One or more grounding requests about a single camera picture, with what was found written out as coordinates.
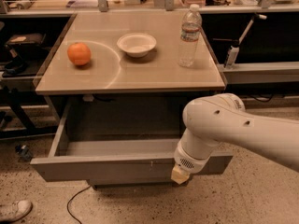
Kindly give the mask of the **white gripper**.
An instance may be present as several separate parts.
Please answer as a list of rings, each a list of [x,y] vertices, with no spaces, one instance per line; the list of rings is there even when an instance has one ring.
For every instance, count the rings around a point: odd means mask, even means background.
[[[189,180],[190,174],[199,173],[207,163],[207,159],[197,160],[191,157],[181,143],[178,143],[174,153],[175,165],[171,172],[171,179],[181,185]]]

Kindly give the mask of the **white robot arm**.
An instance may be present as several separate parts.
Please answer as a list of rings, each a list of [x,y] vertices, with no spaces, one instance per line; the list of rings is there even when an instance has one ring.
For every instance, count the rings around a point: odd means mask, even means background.
[[[185,131],[174,153],[171,179],[186,182],[199,173],[223,143],[240,146],[299,171],[299,121],[256,116],[231,93],[194,99],[183,109]]]

